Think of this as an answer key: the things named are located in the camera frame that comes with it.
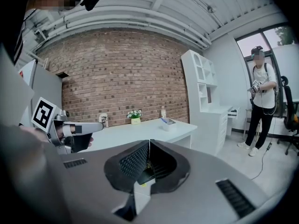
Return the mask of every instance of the sneaker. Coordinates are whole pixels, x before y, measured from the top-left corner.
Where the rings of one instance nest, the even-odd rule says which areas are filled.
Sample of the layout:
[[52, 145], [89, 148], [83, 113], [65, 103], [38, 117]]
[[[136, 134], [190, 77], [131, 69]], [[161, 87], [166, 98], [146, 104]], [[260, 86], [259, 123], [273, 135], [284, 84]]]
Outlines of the sneaker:
[[257, 154], [257, 152], [258, 152], [258, 148], [253, 147], [251, 149], [251, 151], [249, 152], [249, 156], [253, 157], [253, 156], [255, 156]]
[[238, 143], [237, 146], [238, 146], [238, 147], [245, 148], [245, 149], [247, 149], [247, 150], [250, 148], [250, 146], [248, 146], [245, 142], [243, 142], [243, 143]]

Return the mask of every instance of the sky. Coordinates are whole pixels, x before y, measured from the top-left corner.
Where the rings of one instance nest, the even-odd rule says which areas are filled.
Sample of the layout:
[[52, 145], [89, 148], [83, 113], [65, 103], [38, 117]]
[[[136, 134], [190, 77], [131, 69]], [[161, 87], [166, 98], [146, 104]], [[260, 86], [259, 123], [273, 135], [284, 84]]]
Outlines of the sky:
[[[272, 48], [277, 47], [277, 42], [280, 41], [280, 38], [278, 35], [276, 35], [275, 29], [265, 31], [264, 34], [267, 37]], [[238, 43], [244, 57], [250, 56], [251, 49], [254, 48], [255, 46], [262, 46], [263, 51], [270, 50], [270, 48], [267, 46], [266, 42], [264, 41], [264, 39], [260, 33], [255, 34], [250, 37], [247, 37], [247, 38], [244, 38], [244, 39], [238, 41], [237, 43]]]

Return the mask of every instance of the open drawer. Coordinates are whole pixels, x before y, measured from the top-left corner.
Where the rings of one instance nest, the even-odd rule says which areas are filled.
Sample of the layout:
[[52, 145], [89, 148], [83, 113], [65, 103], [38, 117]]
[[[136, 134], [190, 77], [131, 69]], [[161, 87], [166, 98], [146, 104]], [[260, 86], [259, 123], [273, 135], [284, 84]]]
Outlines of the open drawer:
[[240, 107], [233, 107], [228, 111], [228, 118], [237, 119], [240, 112]]

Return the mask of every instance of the white box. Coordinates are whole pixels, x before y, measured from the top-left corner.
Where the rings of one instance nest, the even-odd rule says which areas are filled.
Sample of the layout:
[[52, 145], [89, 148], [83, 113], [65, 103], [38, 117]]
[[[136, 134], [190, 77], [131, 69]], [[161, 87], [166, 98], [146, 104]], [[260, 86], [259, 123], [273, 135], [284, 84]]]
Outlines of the white box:
[[175, 131], [177, 129], [177, 123], [170, 118], [163, 118], [167, 123], [162, 121], [162, 127], [165, 131]]

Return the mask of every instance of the red brick wall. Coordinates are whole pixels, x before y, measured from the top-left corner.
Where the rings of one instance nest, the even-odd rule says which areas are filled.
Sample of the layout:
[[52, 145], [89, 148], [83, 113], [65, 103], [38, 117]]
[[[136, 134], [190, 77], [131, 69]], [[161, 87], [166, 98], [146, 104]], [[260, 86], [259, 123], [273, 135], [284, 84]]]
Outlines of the red brick wall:
[[130, 123], [128, 111], [143, 112], [142, 121], [168, 117], [189, 122], [188, 96], [180, 57], [189, 48], [153, 32], [102, 29], [69, 36], [39, 56], [50, 71], [64, 71], [62, 105], [70, 120], [94, 122], [106, 112], [109, 125]]

